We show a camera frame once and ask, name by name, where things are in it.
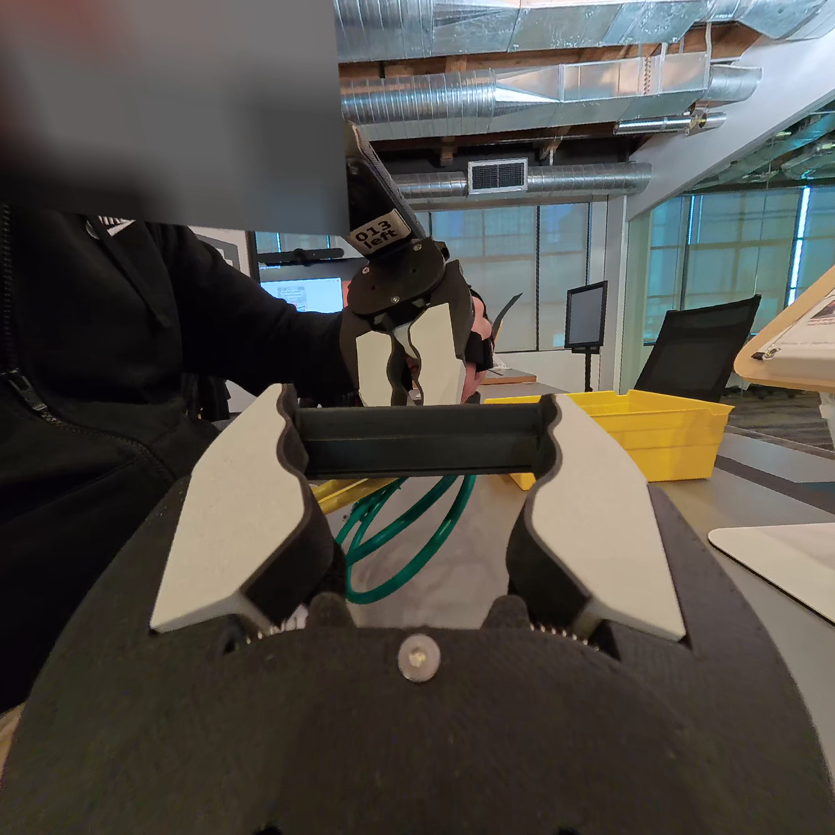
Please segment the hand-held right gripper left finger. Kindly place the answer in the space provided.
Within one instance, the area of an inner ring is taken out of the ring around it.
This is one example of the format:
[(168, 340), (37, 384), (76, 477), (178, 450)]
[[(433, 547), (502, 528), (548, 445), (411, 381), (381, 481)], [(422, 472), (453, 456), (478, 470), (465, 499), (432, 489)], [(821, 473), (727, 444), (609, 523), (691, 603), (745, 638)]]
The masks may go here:
[(228, 615), (268, 633), (326, 576), (337, 547), (305, 476), (308, 455), (296, 415), (294, 388), (272, 385), (194, 465), (153, 631)]

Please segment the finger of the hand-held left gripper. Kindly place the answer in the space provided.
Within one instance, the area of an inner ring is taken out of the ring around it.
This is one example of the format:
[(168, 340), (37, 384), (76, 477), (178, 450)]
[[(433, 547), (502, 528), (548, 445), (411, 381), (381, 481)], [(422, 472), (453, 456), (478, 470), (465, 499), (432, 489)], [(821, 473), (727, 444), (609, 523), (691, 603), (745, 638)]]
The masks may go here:
[(450, 306), (427, 307), (412, 322), (393, 330), (393, 337), (415, 361), (412, 380), (423, 406), (459, 405), (465, 383), (465, 362), (455, 351)]
[(401, 407), (412, 387), (409, 325), (371, 330), (356, 339), (359, 396), (364, 407)]

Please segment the black network switch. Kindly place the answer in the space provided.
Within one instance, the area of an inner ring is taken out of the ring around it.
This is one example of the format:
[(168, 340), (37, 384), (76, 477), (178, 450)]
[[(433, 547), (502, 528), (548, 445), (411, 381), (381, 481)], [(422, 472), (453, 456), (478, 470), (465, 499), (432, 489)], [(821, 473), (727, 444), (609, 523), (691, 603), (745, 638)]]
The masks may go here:
[(295, 428), (312, 479), (546, 473), (552, 397), (535, 403), (305, 408)]

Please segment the yellow plastic bin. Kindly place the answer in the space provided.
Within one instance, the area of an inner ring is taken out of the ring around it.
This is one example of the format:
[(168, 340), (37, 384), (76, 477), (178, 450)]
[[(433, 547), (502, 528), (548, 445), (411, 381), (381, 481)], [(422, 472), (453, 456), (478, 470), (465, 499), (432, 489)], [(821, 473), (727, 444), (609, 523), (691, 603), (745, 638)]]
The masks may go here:
[(623, 447), (650, 483), (710, 478), (732, 405), (649, 391), (567, 397)]

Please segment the person's left forearm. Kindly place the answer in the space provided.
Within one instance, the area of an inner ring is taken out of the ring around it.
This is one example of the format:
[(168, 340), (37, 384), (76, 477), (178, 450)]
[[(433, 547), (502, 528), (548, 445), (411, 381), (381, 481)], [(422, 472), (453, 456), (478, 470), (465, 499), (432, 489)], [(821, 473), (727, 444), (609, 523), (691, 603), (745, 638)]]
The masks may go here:
[(185, 226), (147, 228), (173, 287), (185, 370), (234, 381), (256, 396), (274, 383), (290, 383), (322, 406), (353, 396), (341, 313), (298, 311)]

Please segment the person's left hand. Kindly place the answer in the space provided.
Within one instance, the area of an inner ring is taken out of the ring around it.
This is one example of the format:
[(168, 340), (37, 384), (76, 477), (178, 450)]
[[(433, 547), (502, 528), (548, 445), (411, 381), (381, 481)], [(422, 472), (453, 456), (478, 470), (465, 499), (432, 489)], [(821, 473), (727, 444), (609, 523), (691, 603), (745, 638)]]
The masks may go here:
[(471, 293), (474, 321), (465, 346), (464, 385), (461, 402), (467, 402), (484, 381), (487, 371), (494, 366), (493, 327), (487, 318), (484, 300)]

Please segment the black video bar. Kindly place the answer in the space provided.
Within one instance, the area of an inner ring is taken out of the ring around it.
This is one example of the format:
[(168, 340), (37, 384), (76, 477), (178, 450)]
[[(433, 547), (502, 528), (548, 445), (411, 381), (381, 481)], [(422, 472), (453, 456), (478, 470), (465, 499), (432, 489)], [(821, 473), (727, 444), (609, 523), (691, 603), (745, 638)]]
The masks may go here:
[(341, 247), (314, 250), (296, 248), (287, 251), (258, 253), (256, 261), (262, 266), (310, 266), (341, 260), (344, 256), (345, 251)]

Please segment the black display on stand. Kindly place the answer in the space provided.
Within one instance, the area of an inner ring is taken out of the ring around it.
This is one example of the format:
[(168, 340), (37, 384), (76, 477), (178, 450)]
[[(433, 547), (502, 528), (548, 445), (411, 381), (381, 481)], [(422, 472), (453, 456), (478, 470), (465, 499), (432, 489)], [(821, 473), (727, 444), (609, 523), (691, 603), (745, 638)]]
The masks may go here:
[(584, 392), (594, 391), (592, 357), (604, 344), (607, 298), (607, 281), (567, 291), (564, 347), (584, 357)]

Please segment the person's torso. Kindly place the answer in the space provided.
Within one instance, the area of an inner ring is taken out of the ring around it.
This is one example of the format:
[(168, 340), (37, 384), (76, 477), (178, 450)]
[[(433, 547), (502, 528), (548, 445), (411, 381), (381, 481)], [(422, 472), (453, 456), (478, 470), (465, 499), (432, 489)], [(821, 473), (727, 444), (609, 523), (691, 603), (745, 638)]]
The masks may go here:
[(214, 435), (184, 380), (239, 278), (184, 227), (2, 206), (2, 714)]

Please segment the framed black white poster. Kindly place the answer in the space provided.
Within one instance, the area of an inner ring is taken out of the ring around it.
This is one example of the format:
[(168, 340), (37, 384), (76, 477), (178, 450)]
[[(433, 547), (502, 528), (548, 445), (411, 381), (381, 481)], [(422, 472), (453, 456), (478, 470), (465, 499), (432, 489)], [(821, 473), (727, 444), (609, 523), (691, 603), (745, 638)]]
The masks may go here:
[(193, 225), (190, 229), (200, 240), (214, 247), (229, 265), (255, 282), (260, 281), (253, 232)]

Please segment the black mesh office chair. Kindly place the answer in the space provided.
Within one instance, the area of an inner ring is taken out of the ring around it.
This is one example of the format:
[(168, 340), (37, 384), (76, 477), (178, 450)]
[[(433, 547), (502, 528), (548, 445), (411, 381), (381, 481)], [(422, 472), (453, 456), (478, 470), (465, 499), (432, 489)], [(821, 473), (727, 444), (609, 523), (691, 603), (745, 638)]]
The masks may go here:
[(667, 311), (634, 390), (719, 402), (761, 299)]

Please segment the wooden tilted board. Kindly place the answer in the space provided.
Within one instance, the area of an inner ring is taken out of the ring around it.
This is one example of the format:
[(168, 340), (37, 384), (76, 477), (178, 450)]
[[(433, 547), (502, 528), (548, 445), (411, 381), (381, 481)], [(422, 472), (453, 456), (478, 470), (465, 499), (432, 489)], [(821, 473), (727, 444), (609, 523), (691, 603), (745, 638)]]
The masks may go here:
[(833, 383), (824, 384), (814, 381), (783, 381), (765, 376), (763, 368), (757, 369), (752, 354), (760, 350), (767, 342), (789, 327), (798, 317), (807, 312), (816, 302), (834, 291), (834, 269), (830, 268), (806, 289), (792, 304), (781, 311), (767, 326), (760, 329), (755, 336), (748, 340), (740, 349), (734, 361), (737, 375), (751, 383), (779, 388), (799, 389), (808, 391), (834, 391)]

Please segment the white instruction sheet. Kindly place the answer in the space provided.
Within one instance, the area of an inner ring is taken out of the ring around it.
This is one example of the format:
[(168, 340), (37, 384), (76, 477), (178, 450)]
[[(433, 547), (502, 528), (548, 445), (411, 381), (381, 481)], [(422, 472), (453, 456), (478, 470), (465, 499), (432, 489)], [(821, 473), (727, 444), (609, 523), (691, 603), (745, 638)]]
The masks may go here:
[(752, 360), (775, 380), (833, 383), (834, 291), (755, 351)]

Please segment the large wall screen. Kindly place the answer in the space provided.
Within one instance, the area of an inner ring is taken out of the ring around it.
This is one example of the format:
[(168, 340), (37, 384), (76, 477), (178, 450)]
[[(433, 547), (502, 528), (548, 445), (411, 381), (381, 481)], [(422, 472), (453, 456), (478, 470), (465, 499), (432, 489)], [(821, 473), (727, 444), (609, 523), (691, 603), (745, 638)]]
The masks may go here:
[(271, 296), (300, 312), (340, 312), (347, 301), (350, 281), (333, 265), (261, 266), (260, 284)]

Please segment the silver rectangular duct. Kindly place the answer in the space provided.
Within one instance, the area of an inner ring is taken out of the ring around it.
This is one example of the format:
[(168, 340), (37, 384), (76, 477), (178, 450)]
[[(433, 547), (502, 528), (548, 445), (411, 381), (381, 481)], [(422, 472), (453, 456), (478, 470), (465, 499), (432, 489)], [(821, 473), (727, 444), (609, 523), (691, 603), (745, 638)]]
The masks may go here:
[(762, 69), (706, 53), (354, 79), (343, 117), (371, 141), (470, 136), (683, 114), (752, 96)]

